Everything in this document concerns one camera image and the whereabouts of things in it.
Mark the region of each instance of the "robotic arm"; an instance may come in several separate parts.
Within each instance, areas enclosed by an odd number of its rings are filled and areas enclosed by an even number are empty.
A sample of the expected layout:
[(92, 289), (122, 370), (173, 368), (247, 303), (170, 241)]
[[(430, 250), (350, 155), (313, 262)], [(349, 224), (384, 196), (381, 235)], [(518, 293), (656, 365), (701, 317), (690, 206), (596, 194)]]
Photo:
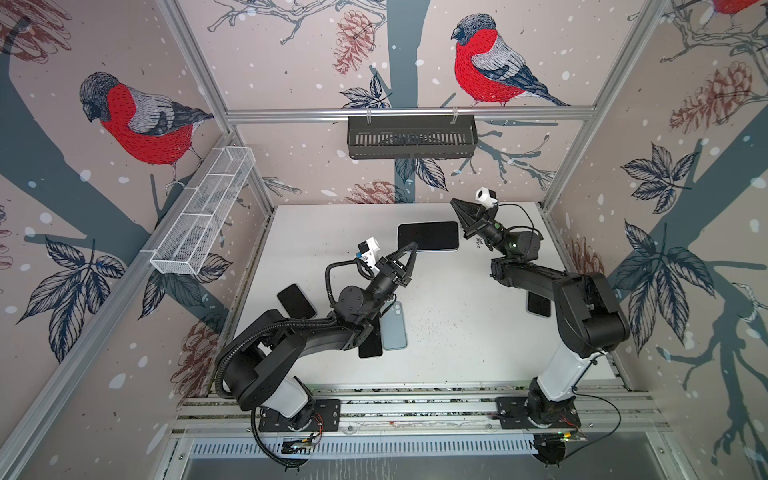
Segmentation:
[[(257, 406), (278, 411), (293, 430), (309, 425), (315, 402), (308, 388), (286, 375), (301, 356), (323, 350), (348, 350), (362, 345), (378, 326), (385, 302), (398, 286), (407, 286), (416, 259), (416, 243), (376, 260), (379, 246), (371, 238), (359, 245), (356, 258), (331, 263), (326, 268), (326, 290), (333, 308), (323, 319), (284, 318), (278, 310), (267, 310), (216, 358), (216, 393), (236, 399), (243, 411)], [(410, 253), (408, 262), (400, 262)], [(357, 265), (370, 280), (365, 288), (347, 286), (334, 299), (330, 272), (338, 266)]]
[(498, 200), (487, 188), (478, 190), (478, 203), (452, 199), (464, 238), (479, 235), (490, 250), (503, 257), (491, 260), (491, 277), (554, 303), (562, 340), (546, 370), (528, 389), (527, 417), (547, 427), (573, 410), (576, 383), (589, 365), (629, 338), (627, 318), (621, 312), (602, 273), (569, 273), (532, 263), (544, 236), (530, 227), (505, 228), (495, 217)]

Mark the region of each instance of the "black metal basket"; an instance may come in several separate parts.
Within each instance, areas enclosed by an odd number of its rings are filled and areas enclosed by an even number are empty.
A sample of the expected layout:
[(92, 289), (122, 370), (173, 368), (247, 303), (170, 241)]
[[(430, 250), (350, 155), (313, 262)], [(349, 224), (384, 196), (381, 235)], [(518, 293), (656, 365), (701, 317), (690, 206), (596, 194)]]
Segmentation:
[(474, 115), (350, 117), (349, 157), (467, 158), (475, 154), (478, 130)]

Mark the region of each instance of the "black mounting plate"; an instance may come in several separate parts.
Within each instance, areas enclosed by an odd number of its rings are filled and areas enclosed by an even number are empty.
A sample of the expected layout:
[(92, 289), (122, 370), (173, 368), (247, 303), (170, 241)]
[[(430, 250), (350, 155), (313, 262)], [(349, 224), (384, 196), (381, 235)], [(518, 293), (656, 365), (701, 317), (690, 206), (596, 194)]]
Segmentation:
[[(338, 432), (339, 431), (339, 415), (341, 413), (341, 400), (338, 399), (322, 399), (315, 401), (315, 413), (320, 415), (323, 419), (323, 431), (324, 432)], [(295, 433), (288, 428), (289, 419), (282, 416), (277, 410), (268, 409), (267, 407), (261, 408), (261, 419), (259, 421), (259, 432), (274, 433), (274, 432), (291, 432)], [(312, 418), (309, 426), (307, 426), (302, 432), (319, 432), (320, 425), (317, 424), (317, 420)]]
[[(525, 400), (527, 399), (527, 396), (506, 396), (498, 397), (496, 399), (496, 412), (498, 413), (498, 420), (502, 424), (502, 430), (541, 428), (540, 426), (531, 422), (530, 419), (528, 419), (528, 410), (525, 407)], [(581, 425), (581, 421), (578, 418), (578, 412), (571, 413), (570, 411), (566, 411), (563, 413), (563, 416), (571, 424)], [(575, 430), (572, 425), (569, 425), (563, 420), (558, 420), (557, 422), (549, 425), (547, 428)]]

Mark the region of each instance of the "bird wing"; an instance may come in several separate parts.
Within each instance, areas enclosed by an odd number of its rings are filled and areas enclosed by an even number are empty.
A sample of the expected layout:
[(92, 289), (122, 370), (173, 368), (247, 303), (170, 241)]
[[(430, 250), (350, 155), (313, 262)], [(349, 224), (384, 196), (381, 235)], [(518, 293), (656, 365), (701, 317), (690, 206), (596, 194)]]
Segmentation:
[(490, 50), (472, 56), (472, 64), (483, 76), (503, 82), (525, 66), (525, 59), (509, 48), (501, 35), (496, 35), (496, 41)]
[(136, 104), (136, 113), (128, 127), (137, 134), (159, 137), (173, 130), (174, 103), (165, 95), (145, 94), (128, 87)]

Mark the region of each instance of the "bird head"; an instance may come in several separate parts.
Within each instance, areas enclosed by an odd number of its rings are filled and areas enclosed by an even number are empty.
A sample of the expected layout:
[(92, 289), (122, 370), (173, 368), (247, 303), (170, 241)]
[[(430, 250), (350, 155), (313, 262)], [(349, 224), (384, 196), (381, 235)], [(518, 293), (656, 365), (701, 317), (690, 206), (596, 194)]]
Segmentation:
[(496, 22), (493, 21), (493, 18), (490, 15), (485, 13), (467, 15), (462, 18), (458, 25), (456, 25), (453, 35), (451, 35), (451, 39), (456, 40), (462, 46), (465, 46), (475, 33), (486, 28), (490, 28), (491, 30), (496, 29)]
[(120, 82), (114, 76), (103, 71), (97, 71), (83, 81), (80, 86), (80, 102), (83, 104), (83, 112), (88, 121), (96, 118), (101, 121), (112, 119), (107, 96), (109, 91), (119, 84)]

